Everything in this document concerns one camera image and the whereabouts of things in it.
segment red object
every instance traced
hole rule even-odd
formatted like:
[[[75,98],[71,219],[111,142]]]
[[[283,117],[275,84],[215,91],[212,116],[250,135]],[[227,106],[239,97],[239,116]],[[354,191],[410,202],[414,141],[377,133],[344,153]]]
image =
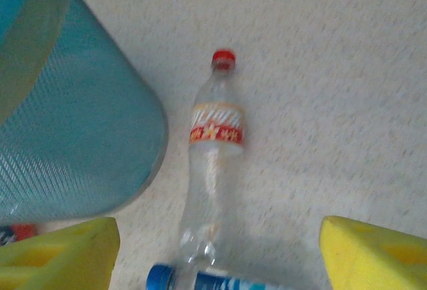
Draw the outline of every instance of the red object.
[[[11,225],[16,241],[28,239],[37,235],[35,225]]]
[[[236,64],[236,55],[230,49],[218,49],[212,57],[212,65],[216,69],[229,70],[233,69]]]

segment water bottle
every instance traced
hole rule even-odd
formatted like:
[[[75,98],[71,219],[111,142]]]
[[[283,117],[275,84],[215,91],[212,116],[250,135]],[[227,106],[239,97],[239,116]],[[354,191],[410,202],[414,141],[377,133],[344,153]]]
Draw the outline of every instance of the water bottle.
[[[232,88],[236,56],[215,52],[212,74],[193,106],[189,187],[179,228],[177,265],[210,266],[230,254],[235,175],[244,146],[245,113]]]
[[[185,290],[291,290],[282,286],[269,285],[261,282],[252,282],[239,279],[226,274],[225,271],[206,273],[198,271],[189,279]],[[168,266],[154,265],[147,277],[147,290],[172,290],[177,289],[176,283],[182,276]]]

